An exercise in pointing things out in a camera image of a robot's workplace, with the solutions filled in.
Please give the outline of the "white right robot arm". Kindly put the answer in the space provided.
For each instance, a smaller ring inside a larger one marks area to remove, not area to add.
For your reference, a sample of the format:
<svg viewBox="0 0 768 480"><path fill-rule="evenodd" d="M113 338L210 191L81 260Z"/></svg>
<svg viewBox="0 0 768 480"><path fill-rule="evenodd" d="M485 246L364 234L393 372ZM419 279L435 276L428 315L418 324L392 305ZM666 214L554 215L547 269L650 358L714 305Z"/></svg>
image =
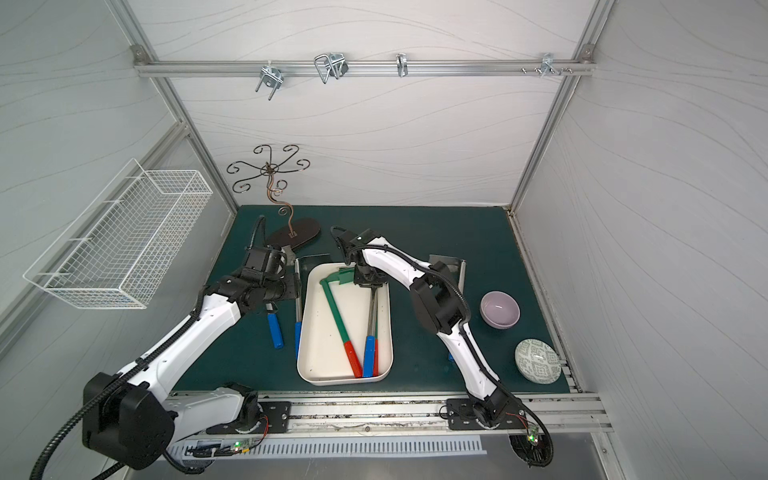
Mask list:
<svg viewBox="0 0 768 480"><path fill-rule="evenodd" d="M418 260L372 230L355 234L338 226L331 236L355 278L370 282L383 276L403 285L416 318L446 346L457 365L472 402L476 422L496 429L506 409L519 400L503 385L484 358L470 330L471 309L447 266Z"/></svg>

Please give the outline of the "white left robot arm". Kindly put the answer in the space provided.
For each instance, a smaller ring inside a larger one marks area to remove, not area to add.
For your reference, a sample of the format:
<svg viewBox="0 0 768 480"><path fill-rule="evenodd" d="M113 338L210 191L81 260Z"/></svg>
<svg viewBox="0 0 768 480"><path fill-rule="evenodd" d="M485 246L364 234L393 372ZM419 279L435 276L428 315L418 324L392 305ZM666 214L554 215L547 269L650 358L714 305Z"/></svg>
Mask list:
<svg viewBox="0 0 768 480"><path fill-rule="evenodd" d="M193 363L252 311L298 296L295 256L288 247L250 247L233 273L202 288L189 315L118 373L95 375L84 387L82 443L134 470L169 446L209 428L250 433L265 423L256 390L229 382L172 399Z"/></svg>

